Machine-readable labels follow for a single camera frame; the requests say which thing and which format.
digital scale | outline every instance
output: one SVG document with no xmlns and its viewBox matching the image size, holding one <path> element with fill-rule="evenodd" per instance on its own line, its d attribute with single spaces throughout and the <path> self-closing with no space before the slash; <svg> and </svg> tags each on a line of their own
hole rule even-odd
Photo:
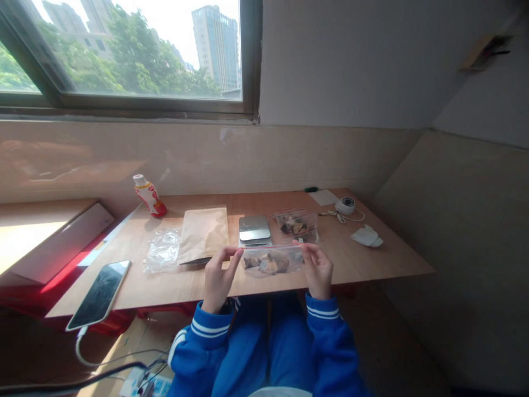
<svg viewBox="0 0 529 397">
<path fill-rule="evenodd" d="M 242 217 L 239 219 L 239 246 L 271 246 L 272 235 L 266 216 Z"/>
</svg>

finger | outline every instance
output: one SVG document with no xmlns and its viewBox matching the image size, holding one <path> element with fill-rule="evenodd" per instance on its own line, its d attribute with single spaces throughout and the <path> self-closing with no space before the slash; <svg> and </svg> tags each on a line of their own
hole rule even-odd
<svg viewBox="0 0 529 397">
<path fill-rule="evenodd" d="M 238 249 L 239 247 L 237 246 L 224 246 L 213 255 L 210 263 L 215 265 L 215 267 L 220 268 L 226 257 L 232 256 Z"/>
<path fill-rule="evenodd" d="M 325 252 L 321 249 L 319 245 L 316 244 L 309 244 L 307 243 L 307 247 L 309 248 L 309 251 L 315 255 L 320 260 L 329 260 Z"/>
<path fill-rule="evenodd" d="M 239 262 L 241 261 L 241 257 L 243 253 L 244 253 L 244 250 L 242 248 L 239 248 L 233 254 L 233 258 L 231 258 L 231 262 L 230 262 L 230 267 L 228 267 L 228 269 L 226 270 L 228 277 L 232 281 L 233 281 L 233 278 L 235 277 L 235 271 L 237 270 L 237 266 L 239 265 Z"/>
<path fill-rule="evenodd" d="M 305 260 L 305 264 L 310 270 L 314 270 L 314 262 L 312 260 L 312 255 L 309 251 L 309 247 L 307 244 L 300 244 L 299 248 L 301 249 L 301 254 L 303 255 L 303 259 Z"/>
</svg>

sky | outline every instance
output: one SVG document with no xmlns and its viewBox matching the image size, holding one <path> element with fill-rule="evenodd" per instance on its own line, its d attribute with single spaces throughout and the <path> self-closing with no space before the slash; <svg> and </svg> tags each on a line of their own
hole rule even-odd
<svg viewBox="0 0 529 397">
<path fill-rule="evenodd" d="M 81 17 L 83 22 L 88 20 L 81 0 L 48 0 L 51 3 L 70 5 Z M 41 0 L 33 0 L 44 20 L 51 22 Z M 237 21 L 240 29 L 239 0 L 112 0 L 119 4 L 127 13 L 137 9 L 147 19 L 150 28 L 156 29 L 161 39 L 169 40 L 180 51 L 183 60 L 199 68 L 197 46 L 193 33 L 193 19 L 191 12 L 207 5 L 219 6 L 220 12 Z M 239 62 L 241 59 L 239 43 Z"/>
</svg>

blue pants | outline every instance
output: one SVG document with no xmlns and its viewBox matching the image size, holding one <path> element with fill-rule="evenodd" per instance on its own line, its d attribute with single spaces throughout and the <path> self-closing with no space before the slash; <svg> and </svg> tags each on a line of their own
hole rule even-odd
<svg viewBox="0 0 529 397">
<path fill-rule="evenodd" d="M 272 318 L 267 341 L 268 300 L 272 301 Z M 266 386 L 312 393 L 316 378 L 310 359 L 313 336 L 296 293 L 239 297 L 239 301 L 228 353 L 212 396 L 247 397 Z"/>
</svg>

window glass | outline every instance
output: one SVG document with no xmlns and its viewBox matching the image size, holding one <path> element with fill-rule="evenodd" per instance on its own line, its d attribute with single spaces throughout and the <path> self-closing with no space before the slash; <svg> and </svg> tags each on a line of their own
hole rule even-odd
<svg viewBox="0 0 529 397">
<path fill-rule="evenodd" d="M 242 101 L 238 0 L 21 1 L 77 93 Z"/>
<path fill-rule="evenodd" d="M 38 93 L 39 89 L 0 42 L 0 91 Z"/>
</svg>

